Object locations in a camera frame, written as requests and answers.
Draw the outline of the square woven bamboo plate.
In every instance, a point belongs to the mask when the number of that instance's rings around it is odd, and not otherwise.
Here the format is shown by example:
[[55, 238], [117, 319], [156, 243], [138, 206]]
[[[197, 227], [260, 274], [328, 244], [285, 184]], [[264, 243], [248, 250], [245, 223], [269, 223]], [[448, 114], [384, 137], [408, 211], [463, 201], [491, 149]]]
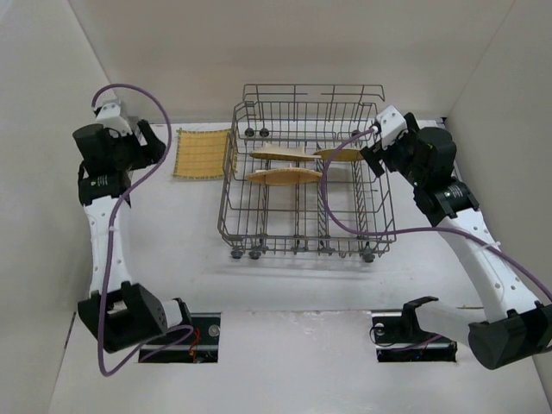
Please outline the square woven bamboo plate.
[[261, 185], [290, 186], [318, 182], [323, 174], [311, 169], [287, 167], [257, 170], [247, 176], [247, 180]]

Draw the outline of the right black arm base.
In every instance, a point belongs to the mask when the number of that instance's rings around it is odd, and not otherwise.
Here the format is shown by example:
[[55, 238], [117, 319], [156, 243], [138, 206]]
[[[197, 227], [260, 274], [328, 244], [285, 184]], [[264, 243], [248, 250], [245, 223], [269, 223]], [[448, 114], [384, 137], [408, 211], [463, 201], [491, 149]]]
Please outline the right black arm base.
[[456, 363], [457, 342], [420, 328], [415, 310], [436, 302], [422, 297], [404, 304], [401, 309], [371, 312], [369, 337], [375, 346], [377, 362], [452, 362]]

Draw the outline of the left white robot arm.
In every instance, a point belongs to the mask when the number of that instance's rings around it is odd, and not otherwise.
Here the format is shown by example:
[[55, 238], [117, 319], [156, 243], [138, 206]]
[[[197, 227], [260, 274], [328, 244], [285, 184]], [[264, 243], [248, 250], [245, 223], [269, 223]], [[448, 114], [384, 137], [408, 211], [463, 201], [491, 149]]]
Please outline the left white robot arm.
[[128, 264], [130, 174], [156, 166], [166, 144], [143, 119], [130, 134], [93, 123], [72, 137], [83, 157], [78, 199], [90, 225], [93, 265], [88, 296], [78, 302], [81, 321], [110, 354], [191, 324], [181, 298], [156, 298], [133, 281]]

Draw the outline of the rectangular woven bamboo plate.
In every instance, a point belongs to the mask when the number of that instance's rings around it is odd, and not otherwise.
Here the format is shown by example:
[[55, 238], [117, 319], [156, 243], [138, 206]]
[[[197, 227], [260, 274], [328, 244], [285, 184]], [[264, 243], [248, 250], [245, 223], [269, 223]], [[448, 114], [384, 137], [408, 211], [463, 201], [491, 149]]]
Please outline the rectangular woven bamboo plate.
[[190, 131], [178, 129], [178, 144], [173, 177], [211, 180], [224, 177], [228, 161], [230, 129]]

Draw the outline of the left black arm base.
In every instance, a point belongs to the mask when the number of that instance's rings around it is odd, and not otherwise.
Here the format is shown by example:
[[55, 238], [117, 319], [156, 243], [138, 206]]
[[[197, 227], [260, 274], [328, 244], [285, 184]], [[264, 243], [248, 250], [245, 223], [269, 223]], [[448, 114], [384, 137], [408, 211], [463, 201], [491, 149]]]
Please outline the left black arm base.
[[173, 331], [153, 339], [139, 351], [138, 362], [150, 364], [217, 363], [221, 313], [192, 313], [193, 332]]

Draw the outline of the round woven bamboo plate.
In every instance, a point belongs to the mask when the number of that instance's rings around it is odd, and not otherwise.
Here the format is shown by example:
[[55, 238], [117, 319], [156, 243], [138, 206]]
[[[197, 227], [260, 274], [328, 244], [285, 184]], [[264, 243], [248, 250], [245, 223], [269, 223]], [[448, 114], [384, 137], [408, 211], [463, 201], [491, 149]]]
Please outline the round woven bamboo plate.
[[[322, 160], [327, 161], [329, 157], [336, 151], [335, 148], [325, 148], [316, 151], [313, 155], [319, 157]], [[355, 162], [362, 161], [363, 157], [359, 149], [354, 148], [344, 148], [337, 152], [333, 158], [334, 162]]]

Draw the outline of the shovel-shaped woven bamboo plate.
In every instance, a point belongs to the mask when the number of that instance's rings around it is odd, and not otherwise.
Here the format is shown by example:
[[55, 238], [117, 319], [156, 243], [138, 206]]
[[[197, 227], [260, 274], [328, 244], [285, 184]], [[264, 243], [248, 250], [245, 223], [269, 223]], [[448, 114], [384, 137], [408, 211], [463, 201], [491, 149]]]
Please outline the shovel-shaped woven bamboo plate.
[[321, 159], [320, 155], [306, 153], [304, 146], [280, 147], [266, 144], [260, 149], [251, 151], [249, 155], [252, 158], [258, 160], [277, 160], [291, 162], [308, 162]]

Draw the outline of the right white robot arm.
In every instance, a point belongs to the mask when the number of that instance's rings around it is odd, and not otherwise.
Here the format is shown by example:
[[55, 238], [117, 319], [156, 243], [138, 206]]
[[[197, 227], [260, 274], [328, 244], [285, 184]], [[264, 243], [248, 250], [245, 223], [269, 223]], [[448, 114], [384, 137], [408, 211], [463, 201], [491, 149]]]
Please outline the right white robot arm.
[[390, 105], [374, 120], [378, 140], [361, 154], [376, 176], [399, 173], [414, 201], [455, 253], [477, 292], [475, 316], [423, 297], [403, 306], [408, 336], [444, 336], [467, 345], [475, 359], [494, 370], [551, 350], [551, 306], [518, 277], [524, 268], [501, 251], [485, 224], [480, 204], [454, 174], [457, 147], [439, 127], [420, 127], [412, 113]]

